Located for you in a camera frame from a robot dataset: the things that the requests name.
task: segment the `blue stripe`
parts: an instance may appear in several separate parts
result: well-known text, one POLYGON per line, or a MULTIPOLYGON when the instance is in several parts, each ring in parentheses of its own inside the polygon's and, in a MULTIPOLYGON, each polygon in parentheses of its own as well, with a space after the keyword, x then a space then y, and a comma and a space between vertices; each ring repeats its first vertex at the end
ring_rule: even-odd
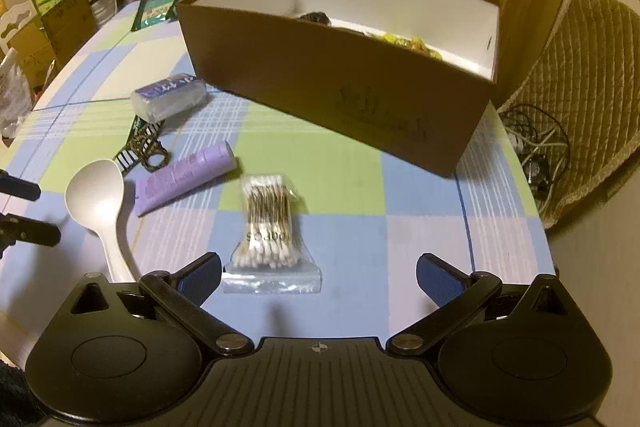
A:
POLYGON ((458 187, 458 197, 460 198, 460 207, 462 208, 462 217, 465 219, 466 240, 469 243, 469 257, 471 258, 471 272, 475 272, 476 260, 474 259, 474 245, 471 242, 471 230, 469 229, 469 221, 468 219, 466 219, 465 200, 462 197, 462 190, 460 189, 460 180, 458 179, 458 174, 454 172, 453 176, 456 179, 456 186, 458 187))

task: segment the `table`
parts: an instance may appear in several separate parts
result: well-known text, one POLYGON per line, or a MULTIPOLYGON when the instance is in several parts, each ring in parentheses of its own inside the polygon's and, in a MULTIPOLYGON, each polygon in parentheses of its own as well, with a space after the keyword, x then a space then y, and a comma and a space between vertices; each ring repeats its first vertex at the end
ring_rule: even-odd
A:
MULTIPOLYGON (((66 213, 66 184, 82 165, 124 145, 133 89, 193 73, 179 23, 130 32, 136 8, 125 7, 63 68, 3 159, 10 174, 38 182, 42 197, 2 195, 2 212, 62 230, 57 247, 18 243, 0 262, 0 350, 21 366, 81 275, 108 272, 98 238, 66 213)), ((229 93, 209 88, 208 95, 206 105, 165 123, 162 144, 175 160, 226 139, 244 172, 286 174, 303 198, 302 237, 323 275, 317 295, 213 293, 203 308, 254 341, 375 335, 384 343, 435 309, 415 282, 416 260, 426 251, 506 283, 554 272, 524 174, 491 105, 455 176, 445 179, 229 93)), ((132 186, 145 174, 138 166, 127 176, 118 222, 134 274, 175 271, 206 251, 226 263, 243 227, 238 182, 137 218, 132 186)))

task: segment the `white handle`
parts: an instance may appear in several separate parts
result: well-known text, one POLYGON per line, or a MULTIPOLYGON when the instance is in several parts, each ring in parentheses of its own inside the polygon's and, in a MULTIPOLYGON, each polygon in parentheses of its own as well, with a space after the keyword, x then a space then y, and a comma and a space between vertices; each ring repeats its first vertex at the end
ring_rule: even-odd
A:
POLYGON ((136 279, 133 277, 120 251, 115 227, 109 230, 103 230, 98 235, 104 248, 104 254, 107 257, 107 266, 109 267, 111 282, 135 282, 136 279))

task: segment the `quilted mat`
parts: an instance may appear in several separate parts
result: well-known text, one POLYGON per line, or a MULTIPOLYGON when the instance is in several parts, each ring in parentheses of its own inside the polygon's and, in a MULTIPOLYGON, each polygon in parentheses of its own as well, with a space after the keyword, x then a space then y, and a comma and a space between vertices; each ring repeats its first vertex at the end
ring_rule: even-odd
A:
MULTIPOLYGON (((618 0, 571 0, 529 76, 500 112, 530 103, 565 129, 571 160, 541 218, 553 226, 640 144, 640 16, 618 0)), ((545 117, 530 112, 535 126, 545 117)))

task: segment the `spoon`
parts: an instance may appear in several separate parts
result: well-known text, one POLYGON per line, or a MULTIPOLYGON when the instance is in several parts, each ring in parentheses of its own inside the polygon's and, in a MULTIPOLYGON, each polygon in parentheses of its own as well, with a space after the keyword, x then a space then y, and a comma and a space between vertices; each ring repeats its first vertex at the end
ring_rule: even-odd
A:
POLYGON ((87 163, 71 178, 65 190, 69 215, 100 237, 111 282, 135 282, 122 256, 116 220, 124 197, 124 181, 113 160, 87 163))

